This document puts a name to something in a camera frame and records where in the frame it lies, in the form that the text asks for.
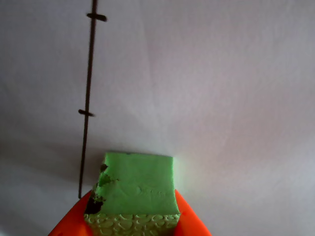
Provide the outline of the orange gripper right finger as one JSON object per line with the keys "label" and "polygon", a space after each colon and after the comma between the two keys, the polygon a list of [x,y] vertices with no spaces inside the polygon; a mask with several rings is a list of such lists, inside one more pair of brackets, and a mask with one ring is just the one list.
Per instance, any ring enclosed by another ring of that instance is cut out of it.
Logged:
{"label": "orange gripper right finger", "polygon": [[184,197],[175,190],[176,201],[180,210],[180,219],[175,228],[175,236],[212,236],[205,224],[196,215]]}

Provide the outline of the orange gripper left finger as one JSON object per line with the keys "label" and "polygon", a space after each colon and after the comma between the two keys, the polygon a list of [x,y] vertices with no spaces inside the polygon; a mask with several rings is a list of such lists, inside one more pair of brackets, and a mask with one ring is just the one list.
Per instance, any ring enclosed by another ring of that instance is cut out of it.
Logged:
{"label": "orange gripper left finger", "polygon": [[48,236],[92,236],[92,230],[84,220],[91,191],[86,193],[54,227]]}

